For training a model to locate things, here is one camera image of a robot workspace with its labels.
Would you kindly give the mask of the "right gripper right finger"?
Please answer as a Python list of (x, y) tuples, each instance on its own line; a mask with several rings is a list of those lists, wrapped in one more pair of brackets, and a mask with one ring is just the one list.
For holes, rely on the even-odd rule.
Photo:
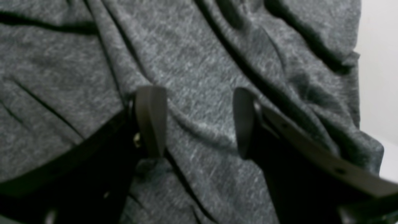
[(247, 88), (233, 94), (242, 159), (260, 167), (281, 224), (396, 224), (397, 184), (334, 156)]

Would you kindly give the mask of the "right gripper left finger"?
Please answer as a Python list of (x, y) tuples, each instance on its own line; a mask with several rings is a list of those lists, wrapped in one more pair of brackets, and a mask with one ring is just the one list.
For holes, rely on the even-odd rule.
[(90, 138), (2, 183), (1, 215), (23, 224), (117, 224), (138, 162), (164, 154), (166, 123), (166, 88), (138, 87)]

